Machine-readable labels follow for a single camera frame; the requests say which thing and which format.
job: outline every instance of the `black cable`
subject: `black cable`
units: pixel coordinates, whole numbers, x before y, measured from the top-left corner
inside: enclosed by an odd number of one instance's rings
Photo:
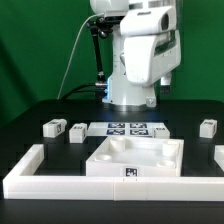
[[[91,87],[94,86],[95,87],[95,83],[89,83],[89,84],[84,84],[81,86],[78,86],[76,88],[74,88],[73,90],[71,90],[70,92],[68,92],[67,94],[65,94],[64,96],[61,97],[61,100],[66,100],[69,96],[71,96],[73,93],[77,92],[80,89],[84,89],[86,87]]]

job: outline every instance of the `robot mount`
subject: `robot mount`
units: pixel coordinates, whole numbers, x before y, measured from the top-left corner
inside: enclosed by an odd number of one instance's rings
[[[161,79],[166,92],[171,71],[181,60],[176,0],[90,0],[90,4],[95,13],[104,13],[100,21],[111,25],[113,35],[113,72],[103,102],[119,111],[155,107],[154,84]]]

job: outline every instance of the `white foam block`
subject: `white foam block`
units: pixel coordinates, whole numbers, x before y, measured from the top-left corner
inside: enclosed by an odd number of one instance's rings
[[[54,119],[43,125],[43,136],[55,138],[65,131],[67,121],[64,119]]]
[[[204,120],[200,125],[199,136],[202,138],[213,138],[217,131],[216,120]]]
[[[69,130],[70,143],[83,143],[87,136],[87,124],[74,124]]]

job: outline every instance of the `white box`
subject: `white box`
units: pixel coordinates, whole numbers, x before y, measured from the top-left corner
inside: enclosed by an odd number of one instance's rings
[[[217,121],[216,120],[204,120],[200,125],[199,136],[201,138],[213,138],[217,131]]]
[[[55,138],[65,131],[67,121],[64,119],[54,119],[43,125],[43,136]]]
[[[69,130],[70,143],[83,143],[87,135],[87,124],[74,124]]]
[[[86,161],[87,176],[180,176],[183,140],[108,137]]]

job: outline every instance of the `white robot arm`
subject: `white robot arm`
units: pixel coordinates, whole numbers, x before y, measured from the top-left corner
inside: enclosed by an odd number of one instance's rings
[[[124,14],[113,28],[113,73],[103,102],[117,110],[156,106],[154,83],[180,64],[176,0],[90,0],[95,13]]]

